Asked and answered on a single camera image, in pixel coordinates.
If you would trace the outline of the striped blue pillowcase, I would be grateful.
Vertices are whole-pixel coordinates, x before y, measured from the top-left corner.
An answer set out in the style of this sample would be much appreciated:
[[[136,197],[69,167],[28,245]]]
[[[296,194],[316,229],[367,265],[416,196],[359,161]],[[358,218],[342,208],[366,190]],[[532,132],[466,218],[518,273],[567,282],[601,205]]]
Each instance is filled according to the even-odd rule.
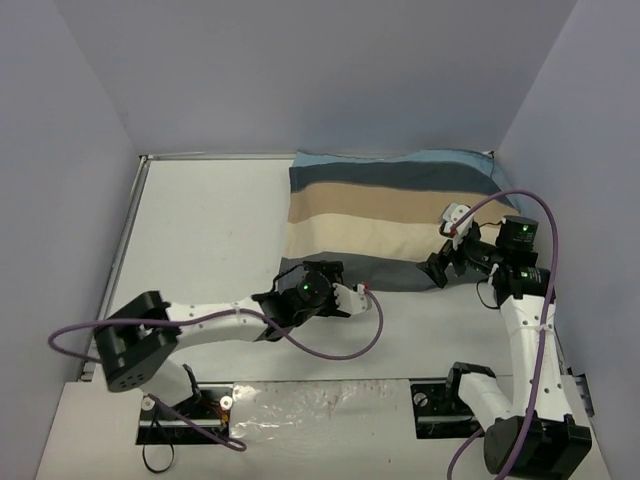
[[[444,245],[439,228],[450,204],[474,206],[511,187],[490,155],[469,150],[299,152],[289,184],[281,287],[294,283],[304,261],[339,261],[346,283],[388,292],[433,288],[417,265]]]

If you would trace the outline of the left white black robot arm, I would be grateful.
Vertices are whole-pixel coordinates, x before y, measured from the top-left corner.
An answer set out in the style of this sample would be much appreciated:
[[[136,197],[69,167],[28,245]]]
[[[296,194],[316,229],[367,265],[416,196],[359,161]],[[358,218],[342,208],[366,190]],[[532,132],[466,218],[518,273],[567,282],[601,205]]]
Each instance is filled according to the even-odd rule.
[[[179,305],[157,290],[144,292],[94,329],[107,389],[121,393],[149,388],[179,418],[195,415],[201,393],[185,366],[170,356],[193,346],[226,341],[275,342],[314,316],[338,316],[337,287],[343,283],[340,261],[304,261],[296,284],[277,283],[294,271],[278,274],[269,291],[227,304]]]

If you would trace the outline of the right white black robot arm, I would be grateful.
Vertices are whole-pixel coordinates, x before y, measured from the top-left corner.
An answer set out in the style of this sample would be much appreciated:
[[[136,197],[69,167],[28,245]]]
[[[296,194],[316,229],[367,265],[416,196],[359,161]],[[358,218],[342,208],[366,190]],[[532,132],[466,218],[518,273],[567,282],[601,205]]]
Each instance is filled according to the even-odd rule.
[[[455,363],[443,389],[446,406],[469,410],[484,436],[484,462],[490,474],[520,479],[568,479],[592,447],[589,428],[577,424],[561,379],[556,350],[555,290],[551,273],[537,266],[534,239],[538,223],[508,215],[494,242],[461,206],[443,218],[447,240],[419,264],[436,286],[447,272],[483,274],[506,325],[513,393],[506,396],[486,366]]]

